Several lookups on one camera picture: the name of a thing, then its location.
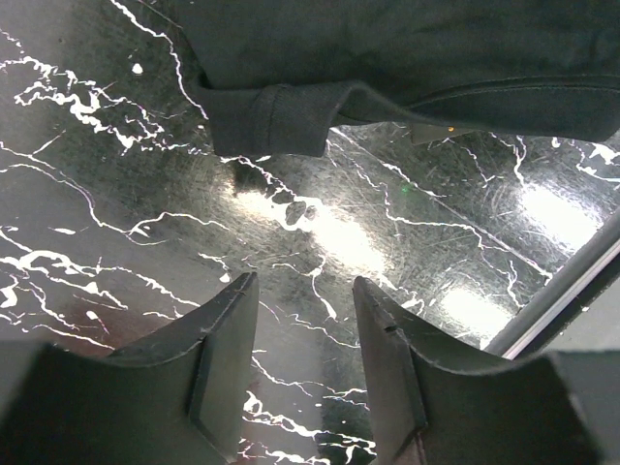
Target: black fabric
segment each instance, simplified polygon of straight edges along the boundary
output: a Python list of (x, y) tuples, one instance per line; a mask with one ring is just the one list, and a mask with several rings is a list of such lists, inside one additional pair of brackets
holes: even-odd
[(323, 154), (401, 121), (605, 140), (620, 0), (177, 0), (220, 155)]

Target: black marble surface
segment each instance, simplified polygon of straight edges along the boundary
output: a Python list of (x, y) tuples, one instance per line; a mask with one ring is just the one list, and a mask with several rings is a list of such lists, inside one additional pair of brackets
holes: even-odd
[(484, 346), (618, 206), (606, 144), (338, 128), (212, 155), (163, 0), (0, 2), (0, 337), (104, 356), (260, 274), (239, 463), (368, 463), (351, 285)]

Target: dark gray cloth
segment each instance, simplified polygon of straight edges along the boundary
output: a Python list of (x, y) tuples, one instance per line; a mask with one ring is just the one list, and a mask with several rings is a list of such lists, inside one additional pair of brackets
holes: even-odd
[(216, 153), (323, 154), (419, 122), (601, 141), (620, 128), (620, 0), (177, 0)]

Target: curved black piece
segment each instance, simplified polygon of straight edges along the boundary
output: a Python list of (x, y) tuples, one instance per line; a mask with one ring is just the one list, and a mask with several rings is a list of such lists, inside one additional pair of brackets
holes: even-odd
[(620, 457), (620, 353), (505, 360), (448, 336), (368, 280), (356, 279), (354, 297), (379, 465)]
[(235, 460), (258, 315), (255, 274), (107, 358), (0, 343), (3, 464)]

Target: scratched surface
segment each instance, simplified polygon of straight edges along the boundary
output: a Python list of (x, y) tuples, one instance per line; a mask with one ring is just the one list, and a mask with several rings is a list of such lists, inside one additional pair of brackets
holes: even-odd
[(169, 2), (0, 3), (0, 337), (104, 356), (257, 270), (239, 463), (372, 459), (355, 276), (483, 347), (619, 203), (618, 136), (219, 159), (198, 72)]

